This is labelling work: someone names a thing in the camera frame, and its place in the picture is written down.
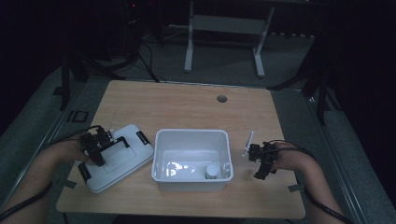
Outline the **black metal stand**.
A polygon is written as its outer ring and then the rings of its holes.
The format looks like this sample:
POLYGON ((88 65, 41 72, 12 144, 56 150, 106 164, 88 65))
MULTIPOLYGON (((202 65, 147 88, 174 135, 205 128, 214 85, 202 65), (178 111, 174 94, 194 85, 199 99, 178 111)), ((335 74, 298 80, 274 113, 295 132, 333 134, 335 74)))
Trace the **black metal stand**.
POLYGON ((109 77, 110 79, 124 80, 124 77, 116 75, 114 70, 121 69, 129 63, 129 61, 125 61, 122 63, 104 66, 80 51, 70 51, 66 53, 61 60, 61 85, 56 87, 53 92, 53 95, 59 95, 62 97, 60 110, 65 110, 71 99, 70 73, 73 73, 76 80, 85 82, 89 77, 86 71, 86 66, 89 66, 93 70, 97 71, 100 75, 109 77))
POLYGON ((325 125, 324 112, 331 72, 331 53, 326 47, 326 39, 323 36, 316 35, 296 75, 275 86, 268 87, 268 90, 281 91, 305 79, 306 82, 301 93, 308 98, 312 98, 316 92, 318 93, 316 116, 319 123, 325 125))

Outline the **grey metal floor rail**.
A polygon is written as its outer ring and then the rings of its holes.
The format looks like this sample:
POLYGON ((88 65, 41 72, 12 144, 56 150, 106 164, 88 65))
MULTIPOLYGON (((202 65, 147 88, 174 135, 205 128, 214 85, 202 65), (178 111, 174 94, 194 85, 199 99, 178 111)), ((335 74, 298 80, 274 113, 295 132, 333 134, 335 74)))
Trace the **grey metal floor rail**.
MULTIPOLYGON (((34 159, 42 151, 55 147, 55 144, 67 139, 77 139, 79 141, 79 135, 76 132, 68 133, 56 140, 48 139, 52 127, 64 120, 75 103, 75 100, 71 100, 65 110, 61 111, 60 103, 56 97, 35 95, 23 107, 11 126, 7 128, 5 135, 0 138, 0 187, 7 182, 11 184, 5 198, 0 200, 0 218, 7 217, 7 215, 4 215, 4 207, 21 183, 34 159)), ((7 213, 11 215, 47 194, 49 215, 52 179, 42 193, 18 204, 15 210, 7 211, 7 213)))
POLYGON ((326 145, 325 148, 327 149, 327 153, 329 155, 332 171, 335 174, 337 183, 343 193, 344 200, 346 201, 353 221, 355 224, 368 224, 368 219, 366 215, 363 214, 359 199, 356 195, 356 192, 352 188, 351 182, 347 175, 347 170, 342 163, 342 158, 339 156, 339 150, 335 147, 327 126, 322 125, 319 120, 317 121, 317 125, 321 137, 323 138, 323 141, 326 145))

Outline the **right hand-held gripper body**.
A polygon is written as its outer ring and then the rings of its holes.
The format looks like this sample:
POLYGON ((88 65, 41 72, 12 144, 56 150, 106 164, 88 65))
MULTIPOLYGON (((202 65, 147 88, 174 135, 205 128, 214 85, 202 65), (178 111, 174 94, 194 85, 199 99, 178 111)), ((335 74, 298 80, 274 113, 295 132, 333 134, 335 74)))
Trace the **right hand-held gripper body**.
POLYGON ((242 156, 249 161, 274 162, 277 159, 276 146, 269 142, 263 142, 262 145, 252 144, 253 136, 254 132, 251 131, 242 156))

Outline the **white plastic storage box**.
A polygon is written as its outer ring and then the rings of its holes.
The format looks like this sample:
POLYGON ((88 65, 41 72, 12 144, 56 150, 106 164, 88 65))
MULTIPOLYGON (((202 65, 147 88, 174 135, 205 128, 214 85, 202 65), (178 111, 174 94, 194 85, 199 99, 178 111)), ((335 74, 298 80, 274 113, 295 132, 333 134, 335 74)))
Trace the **white plastic storage box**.
POLYGON ((151 177, 160 191, 223 190, 233 179, 228 134, 223 130, 159 130, 151 177), (219 167, 216 179, 205 178, 208 164, 219 167))

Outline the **person's right hand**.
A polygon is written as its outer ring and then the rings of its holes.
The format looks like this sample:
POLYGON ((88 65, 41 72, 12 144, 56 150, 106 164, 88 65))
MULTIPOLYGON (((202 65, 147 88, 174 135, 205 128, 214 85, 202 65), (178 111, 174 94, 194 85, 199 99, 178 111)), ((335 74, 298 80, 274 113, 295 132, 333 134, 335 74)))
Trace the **person's right hand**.
POLYGON ((288 143, 275 143, 278 149, 277 160, 272 165, 274 170, 302 171, 311 161, 311 157, 296 150, 296 146, 288 143))

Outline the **person's left hand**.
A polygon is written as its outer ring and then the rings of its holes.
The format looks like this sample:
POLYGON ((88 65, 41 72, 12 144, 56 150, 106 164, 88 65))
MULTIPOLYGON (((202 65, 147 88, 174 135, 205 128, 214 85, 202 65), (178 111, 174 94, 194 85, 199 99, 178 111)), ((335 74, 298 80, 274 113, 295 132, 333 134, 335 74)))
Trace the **person's left hand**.
POLYGON ((92 163, 92 159, 80 148, 80 144, 77 139, 67 139, 55 144, 54 146, 55 157, 59 163, 66 164, 74 161, 92 163))

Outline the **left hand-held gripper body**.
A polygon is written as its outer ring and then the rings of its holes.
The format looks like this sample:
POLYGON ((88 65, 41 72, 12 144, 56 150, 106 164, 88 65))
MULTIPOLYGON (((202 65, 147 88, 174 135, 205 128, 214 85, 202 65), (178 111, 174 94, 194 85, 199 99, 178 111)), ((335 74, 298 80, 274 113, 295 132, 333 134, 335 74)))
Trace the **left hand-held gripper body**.
POLYGON ((104 150, 114 145, 114 138, 110 131, 106 131, 100 125, 90 127, 79 140, 81 150, 91 158, 101 156, 104 150))

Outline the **small white bottle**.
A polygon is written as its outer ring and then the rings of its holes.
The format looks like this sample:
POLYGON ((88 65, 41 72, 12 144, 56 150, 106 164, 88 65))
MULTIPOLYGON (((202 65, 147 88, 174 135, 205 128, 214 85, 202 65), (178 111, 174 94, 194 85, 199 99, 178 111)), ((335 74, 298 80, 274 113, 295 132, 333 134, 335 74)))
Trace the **small white bottle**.
POLYGON ((216 164, 208 164, 205 169, 206 179, 216 179, 219 175, 219 167, 216 164))

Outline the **white metal desk frame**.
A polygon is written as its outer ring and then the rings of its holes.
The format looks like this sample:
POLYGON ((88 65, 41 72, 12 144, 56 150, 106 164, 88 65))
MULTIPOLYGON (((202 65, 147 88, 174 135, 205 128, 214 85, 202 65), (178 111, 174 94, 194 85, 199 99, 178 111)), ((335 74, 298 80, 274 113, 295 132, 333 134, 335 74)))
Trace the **white metal desk frame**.
POLYGON ((262 64, 262 47, 264 40, 268 34, 268 30, 275 12, 274 7, 269 7, 265 13, 265 18, 261 20, 255 19, 239 19, 231 17, 209 16, 196 14, 194 12, 194 0, 190 0, 189 5, 189 25, 188 25, 188 44, 184 62, 184 71, 192 70, 193 59, 193 32, 211 31, 222 33, 233 33, 243 35, 257 35, 260 40, 258 45, 252 49, 253 59, 258 77, 265 77, 262 64))

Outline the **white box lid black handle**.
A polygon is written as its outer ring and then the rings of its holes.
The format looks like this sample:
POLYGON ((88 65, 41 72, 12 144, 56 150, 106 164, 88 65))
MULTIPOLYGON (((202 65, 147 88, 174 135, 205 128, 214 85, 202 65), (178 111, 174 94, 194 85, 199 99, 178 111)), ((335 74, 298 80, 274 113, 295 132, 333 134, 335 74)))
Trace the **white box lid black handle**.
POLYGON ((102 152, 105 160, 103 166, 95 162, 81 162, 78 170, 85 184, 93 193, 100 193, 153 158, 154 147, 135 125, 128 125, 120 130, 110 130, 114 145, 102 152))

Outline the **dark equipment rack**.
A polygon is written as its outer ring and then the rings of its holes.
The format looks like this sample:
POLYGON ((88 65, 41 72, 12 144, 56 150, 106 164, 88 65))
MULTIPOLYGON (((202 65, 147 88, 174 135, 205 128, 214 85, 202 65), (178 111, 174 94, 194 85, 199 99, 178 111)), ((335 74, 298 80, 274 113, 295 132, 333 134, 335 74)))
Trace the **dark equipment rack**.
POLYGON ((144 7, 142 0, 122 0, 125 22, 125 51, 127 60, 134 59, 139 51, 142 31, 144 7))

